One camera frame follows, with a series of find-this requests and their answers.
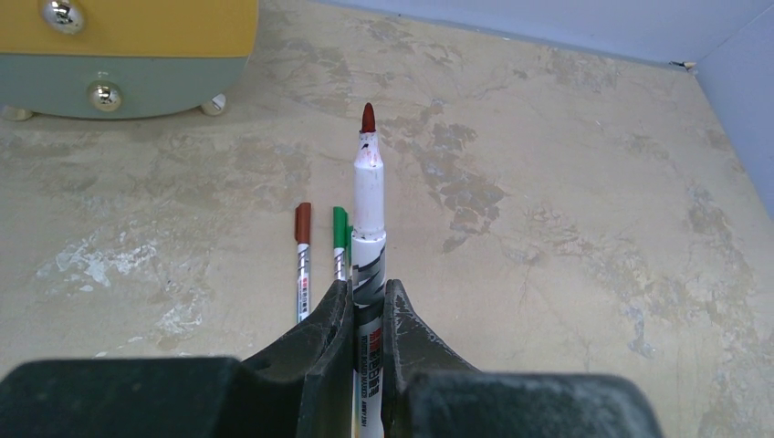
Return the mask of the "brown pen cap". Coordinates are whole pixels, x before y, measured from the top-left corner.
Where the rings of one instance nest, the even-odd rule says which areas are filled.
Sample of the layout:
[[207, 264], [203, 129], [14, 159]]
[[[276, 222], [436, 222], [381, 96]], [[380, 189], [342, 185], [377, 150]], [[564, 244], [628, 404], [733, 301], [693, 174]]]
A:
[[295, 240], [298, 245], [310, 244], [312, 205], [309, 202], [300, 203], [295, 209]]

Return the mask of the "white pen red end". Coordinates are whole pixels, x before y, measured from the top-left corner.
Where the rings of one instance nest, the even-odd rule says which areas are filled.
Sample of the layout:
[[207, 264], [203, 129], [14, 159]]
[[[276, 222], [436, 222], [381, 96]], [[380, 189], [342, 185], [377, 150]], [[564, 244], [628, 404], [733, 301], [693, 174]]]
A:
[[354, 410], [358, 437], [383, 437], [382, 318], [386, 230], [384, 163], [372, 104], [364, 106], [354, 160], [351, 285], [356, 375]]

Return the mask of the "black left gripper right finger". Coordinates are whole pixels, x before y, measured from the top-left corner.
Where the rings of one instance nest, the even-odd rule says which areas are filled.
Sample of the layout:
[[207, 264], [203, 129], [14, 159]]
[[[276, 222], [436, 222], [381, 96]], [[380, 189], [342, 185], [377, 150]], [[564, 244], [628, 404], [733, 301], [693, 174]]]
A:
[[382, 421], [388, 437], [660, 437], [640, 389], [590, 373], [484, 372], [386, 284]]

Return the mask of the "white pen brown end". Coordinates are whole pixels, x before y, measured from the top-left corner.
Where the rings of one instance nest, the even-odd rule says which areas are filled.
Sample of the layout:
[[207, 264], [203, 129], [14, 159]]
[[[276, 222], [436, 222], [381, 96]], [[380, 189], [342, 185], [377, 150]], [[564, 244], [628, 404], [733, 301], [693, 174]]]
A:
[[310, 253], [309, 244], [297, 244], [297, 323], [300, 323], [310, 313]]

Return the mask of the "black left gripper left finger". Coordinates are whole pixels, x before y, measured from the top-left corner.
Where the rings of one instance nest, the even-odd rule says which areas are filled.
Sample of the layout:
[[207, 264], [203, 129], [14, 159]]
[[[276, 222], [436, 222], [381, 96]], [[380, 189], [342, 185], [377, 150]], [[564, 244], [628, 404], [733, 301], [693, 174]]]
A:
[[37, 360], [1, 382], [4, 437], [346, 437], [352, 303], [336, 281], [246, 360]]

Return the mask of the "white pen green end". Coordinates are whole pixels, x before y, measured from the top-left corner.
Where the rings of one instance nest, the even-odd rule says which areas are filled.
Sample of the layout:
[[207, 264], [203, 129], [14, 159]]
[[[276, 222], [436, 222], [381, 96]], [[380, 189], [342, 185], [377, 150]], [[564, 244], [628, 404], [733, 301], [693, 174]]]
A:
[[333, 248], [334, 255], [334, 277], [336, 280], [347, 281], [347, 251], [343, 246]]

